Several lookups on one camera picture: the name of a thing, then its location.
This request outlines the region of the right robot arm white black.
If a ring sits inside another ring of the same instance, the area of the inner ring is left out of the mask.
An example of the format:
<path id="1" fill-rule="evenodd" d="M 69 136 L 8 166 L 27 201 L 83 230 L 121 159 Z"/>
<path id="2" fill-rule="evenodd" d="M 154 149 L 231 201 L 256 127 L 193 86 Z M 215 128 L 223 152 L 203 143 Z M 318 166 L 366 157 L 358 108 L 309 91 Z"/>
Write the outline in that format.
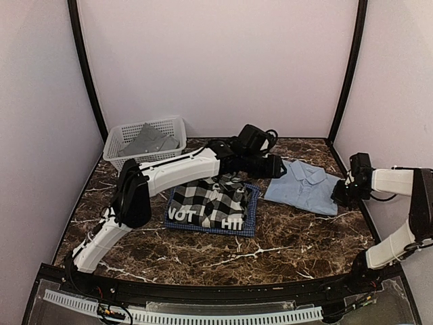
<path id="1" fill-rule="evenodd" d="M 331 195 L 336 204 L 348 209 L 369 200 L 378 204 L 402 200 L 408 204 L 402 225 L 355 258 L 345 287 L 359 294 L 370 285 L 371 273 L 432 247 L 432 169 L 376 168 L 365 152 L 353 154 L 349 163 L 349 170 L 337 181 Z"/>

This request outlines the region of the light blue long sleeve shirt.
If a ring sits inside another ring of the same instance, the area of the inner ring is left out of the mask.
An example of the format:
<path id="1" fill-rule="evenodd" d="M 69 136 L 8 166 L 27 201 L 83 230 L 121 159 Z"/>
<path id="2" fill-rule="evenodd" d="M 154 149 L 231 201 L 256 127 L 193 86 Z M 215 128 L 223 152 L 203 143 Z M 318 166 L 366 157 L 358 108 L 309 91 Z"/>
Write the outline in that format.
<path id="1" fill-rule="evenodd" d="M 338 177 L 300 160 L 285 160 L 283 163 L 287 173 L 271 180 L 264 195 L 265 200 L 319 215 L 333 217 L 338 214 L 338 205 L 331 199 Z"/>

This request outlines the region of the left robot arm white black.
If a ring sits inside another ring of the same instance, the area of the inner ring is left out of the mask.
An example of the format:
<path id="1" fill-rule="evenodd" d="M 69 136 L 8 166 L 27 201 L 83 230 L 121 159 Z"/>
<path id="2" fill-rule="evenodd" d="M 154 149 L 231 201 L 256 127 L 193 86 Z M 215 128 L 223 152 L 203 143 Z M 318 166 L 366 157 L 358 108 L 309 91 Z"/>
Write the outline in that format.
<path id="1" fill-rule="evenodd" d="M 64 259 L 72 273 L 68 282 L 81 295 L 95 290 L 96 270 L 105 254 L 126 234 L 144 226 L 152 217 L 150 199 L 157 194 L 197 179 L 245 172 L 255 179 L 278 179 L 287 173 L 280 156 L 270 151 L 278 134 L 245 125 L 240 134 L 212 139 L 205 146 L 158 162 L 136 163 L 129 159 L 120 171 L 115 193 L 99 223 Z"/>

